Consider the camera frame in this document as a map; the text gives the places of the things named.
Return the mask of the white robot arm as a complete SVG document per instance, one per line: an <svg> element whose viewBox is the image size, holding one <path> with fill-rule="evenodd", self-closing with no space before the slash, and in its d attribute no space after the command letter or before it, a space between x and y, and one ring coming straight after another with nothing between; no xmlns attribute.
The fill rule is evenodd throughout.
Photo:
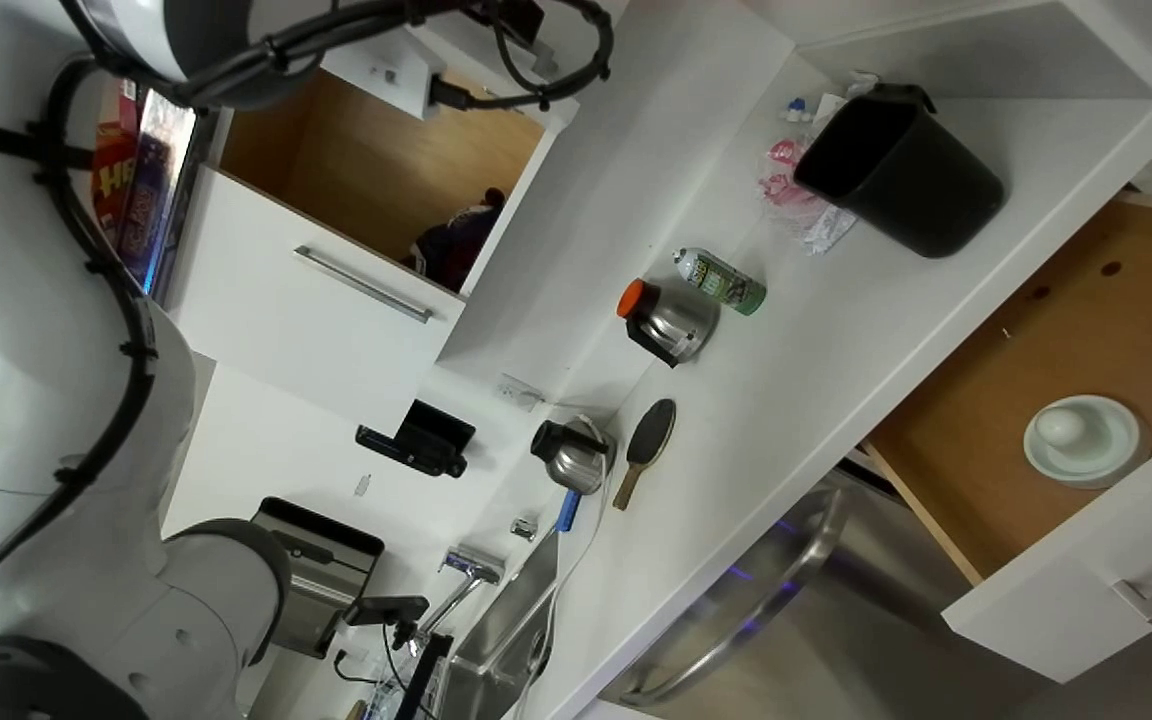
<svg viewBox="0 0 1152 720"><path fill-rule="evenodd" d="M0 0L0 720L249 720L293 592L251 518L163 524L194 358L80 177L95 87L272 101L427 0Z"/></svg>

